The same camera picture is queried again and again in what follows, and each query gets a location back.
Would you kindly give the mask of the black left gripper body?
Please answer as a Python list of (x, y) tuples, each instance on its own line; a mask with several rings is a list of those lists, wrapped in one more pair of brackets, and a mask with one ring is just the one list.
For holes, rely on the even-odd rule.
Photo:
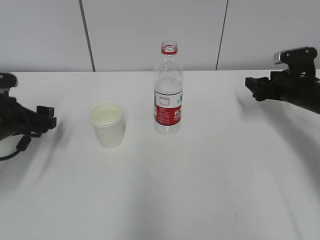
[(48, 132), (44, 116), (22, 106), (15, 97), (9, 97), (5, 103), (15, 135), (41, 137)]

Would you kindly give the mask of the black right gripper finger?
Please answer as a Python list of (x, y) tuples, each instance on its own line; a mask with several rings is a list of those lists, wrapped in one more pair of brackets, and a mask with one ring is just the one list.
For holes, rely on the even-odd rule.
[(260, 78), (253, 78), (253, 77), (246, 77), (245, 78), (245, 86), (251, 91), (256, 92), (264, 87), (269, 82), (268, 77), (260, 77)]
[(268, 99), (268, 90), (265, 88), (257, 88), (252, 92), (252, 96), (255, 98), (256, 101), (262, 102)]

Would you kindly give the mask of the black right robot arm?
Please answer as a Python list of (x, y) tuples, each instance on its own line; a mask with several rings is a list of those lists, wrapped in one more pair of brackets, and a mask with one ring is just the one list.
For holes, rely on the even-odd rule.
[(320, 79), (306, 74), (294, 76), (289, 70), (272, 71), (270, 77), (245, 79), (256, 101), (283, 101), (320, 113)]

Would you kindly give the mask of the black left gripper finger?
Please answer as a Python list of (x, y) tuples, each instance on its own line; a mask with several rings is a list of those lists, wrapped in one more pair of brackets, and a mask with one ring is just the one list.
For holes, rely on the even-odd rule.
[(56, 117), (41, 118), (37, 126), (38, 126), (38, 131), (44, 134), (49, 130), (52, 130), (57, 127), (57, 118)]
[(44, 118), (53, 118), (55, 115), (55, 108), (38, 105), (36, 107), (36, 113)]

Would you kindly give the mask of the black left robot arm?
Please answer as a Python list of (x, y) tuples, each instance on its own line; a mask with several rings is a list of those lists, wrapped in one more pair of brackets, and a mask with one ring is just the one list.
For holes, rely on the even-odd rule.
[(56, 128), (55, 109), (38, 105), (36, 111), (30, 110), (9, 96), (9, 89), (0, 90), (0, 139), (17, 135), (39, 138), (42, 134)]

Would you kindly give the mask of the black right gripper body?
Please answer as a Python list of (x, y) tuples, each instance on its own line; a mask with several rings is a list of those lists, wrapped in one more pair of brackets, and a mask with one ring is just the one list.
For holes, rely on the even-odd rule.
[(284, 102), (298, 102), (300, 77), (292, 77), (289, 70), (272, 71), (269, 82), (263, 89), (268, 90), (267, 100), (277, 100)]

